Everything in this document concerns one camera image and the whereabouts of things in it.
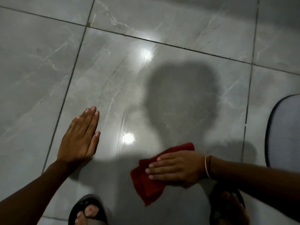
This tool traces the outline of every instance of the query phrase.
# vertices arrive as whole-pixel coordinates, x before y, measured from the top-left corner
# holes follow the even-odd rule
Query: person's right hand
[[[157,162],[149,164],[145,172],[150,179],[161,181],[183,181],[193,185],[206,177],[205,156],[195,151],[177,151],[161,155]]]
[[[92,106],[76,117],[62,138],[57,160],[65,162],[83,162],[91,159],[96,152],[100,132],[96,132],[99,111]]]

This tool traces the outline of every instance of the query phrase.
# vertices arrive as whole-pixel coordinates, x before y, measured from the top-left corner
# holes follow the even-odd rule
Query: gray mat
[[[300,173],[300,95],[283,98],[272,110],[265,159],[269,167]]]

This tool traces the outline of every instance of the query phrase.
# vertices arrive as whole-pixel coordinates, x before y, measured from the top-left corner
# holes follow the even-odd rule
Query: red cloth
[[[192,143],[171,147],[151,159],[140,160],[139,166],[130,172],[134,188],[136,189],[137,194],[139,194],[141,199],[144,201],[145,206],[156,201],[161,196],[166,186],[166,182],[164,181],[149,179],[149,175],[146,174],[145,169],[149,167],[150,163],[156,162],[159,156],[181,150],[194,151],[195,149]]]

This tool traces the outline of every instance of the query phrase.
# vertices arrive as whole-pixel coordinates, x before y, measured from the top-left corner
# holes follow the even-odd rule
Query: floor tile
[[[251,62],[257,0],[95,0],[91,25]]]
[[[145,208],[129,172],[139,159],[186,142],[240,161],[249,76],[249,64],[88,29],[47,166],[86,107],[100,112],[100,142],[94,159],[65,181],[45,215],[67,218],[79,198],[95,193],[111,224],[132,224],[132,218],[136,224],[208,224],[210,206],[200,185],[167,187]]]
[[[68,225],[68,222],[42,217],[37,225]]]
[[[260,0],[256,64],[300,73],[300,0]]]
[[[253,68],[243,162],[266,166],[264,146],[269,115],[280,99],[299,93],[300,76],[261,67]],[[295,224],[293,220],[254,198],[248,197],[246,201],[252,224]]]
[[[85,25],[93,0],[0,0],[0,5]]]
[[[42,172],[84,27],[6,9],[0,19],[1,200]]]

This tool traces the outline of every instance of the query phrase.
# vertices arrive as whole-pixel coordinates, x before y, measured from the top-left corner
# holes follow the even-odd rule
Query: glossy floor
[[[185,142],[265,166],[270,111],[300,93],[298,4],[0,0],[0,200],[54,162],[71,120],[96,106],[97,153],[40,224],[65,224],[88,193],[100,195],[110,224],[209,224],[207,183],[167,187],[145,208],[129,172]],[[244,198],[253,224],[295,224]]]

